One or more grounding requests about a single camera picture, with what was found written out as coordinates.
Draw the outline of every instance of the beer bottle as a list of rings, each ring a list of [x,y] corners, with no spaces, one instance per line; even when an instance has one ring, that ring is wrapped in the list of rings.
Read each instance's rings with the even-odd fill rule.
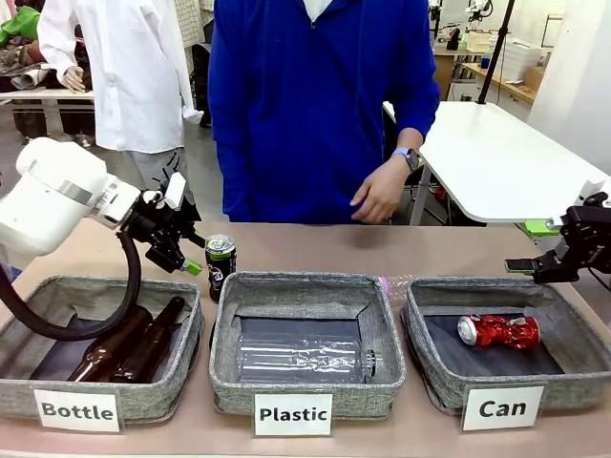
[[[153,320],[140,342],[118,366],[111,377],[117,384],[151,383],[159,364],[170,348],[172,328],[184,307],[184,299],[175,296]]]
[[[68,378],[69,382],[106,382],[153,321],[151,313],[140,305],[127,312],[113,330],[95,339],[83,360]]]

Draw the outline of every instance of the blue shirt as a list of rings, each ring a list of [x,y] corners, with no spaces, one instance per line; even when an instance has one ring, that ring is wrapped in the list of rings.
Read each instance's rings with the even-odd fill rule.
[[[350,222],[383,163],[382,103],[426,135],[439,104],[427,0],[221,0],[209,103],[232,221]]]

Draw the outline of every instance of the person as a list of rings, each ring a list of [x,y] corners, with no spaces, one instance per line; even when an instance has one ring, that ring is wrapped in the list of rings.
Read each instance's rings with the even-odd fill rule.
[[[209,75],[232,221],[382,223],[439,104],[427,0],[221,0]],[[382,104],[397,151],[383,159]]]
[[[176,171],[188,179],[183,119],[197,124],[201,113],[193,105],[174,1],[46,1],[40,51],[60,83],[84,92],[74,59],[76,24],[92,70],[96,144],[122,152],[139,172],[128,180],[141,188],[157,189]],[[193,194],[187,190],[185,197],[195,216]]]

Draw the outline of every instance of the fabric storage basket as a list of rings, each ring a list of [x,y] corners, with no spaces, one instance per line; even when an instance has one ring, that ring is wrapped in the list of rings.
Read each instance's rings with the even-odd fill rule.
[[[219,411],[251,415],[259,393],[331,393],[333,418],[381,420],[406,379],[401,343],[382,283],[362,275],[248,273],[230,275],[221,292],[210,356]],[[383,359],[365,384],[253,384],[238,380],[237,347],[252,319],[287,323],[355,323],[361,343]]]
[[[32,310],[52,323],[66,325],[77,314],[79,319],[101,321],[108,318],[123,299],[126,280],[79,277],[51,277],[29,295]],[[59,343],[30,331],[16,319],[0,330],[0,416],[38,418],[33,391],[71,391],[115,394],[117,411],[125,423],[151,423],[170,418],[178,406],[188,372],[197,359],[203,316],[200,291],[191,284],[169,281],[142,281],[138,304],[155,317],[173,296],[181,296],[186,305],[173,334],[172,351],[167,364],[151,384],[74,383],[39,376],[48,364],[47,357]],[[81,345],[78,361],[89,343]]]
[[[537,320],[536,349],[464,344],[456,330],[469,314]],[[543,409],[595,406],[611,380],[611,352],[556,288],[528,279],[418,279],[402,318],[432,402],[460,414],[469,385],[546,384]]]

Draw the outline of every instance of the plastic bottle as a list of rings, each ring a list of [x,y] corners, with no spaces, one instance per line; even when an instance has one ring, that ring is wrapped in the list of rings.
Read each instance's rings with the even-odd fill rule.
[[[389,301],[406,301],[408,298],[408,284],[413,280],[410,275],[396,277],[380,277]]]
[[[116,384],[151,383],[161,361],[170,349],[176,319],[184,308],[184,299],[175,296],[146,329],[140,342],[121,362],[110,381]]]
[[[238,378],[260,384],[363,384],[382,361],[354,339],[332,336],[243,333]]]
[[[153,320],[151,313],[136,305],[112,331],[89,345],[83,360],[68,378],[69,382],[106,382],[118,364],[139,341]]]

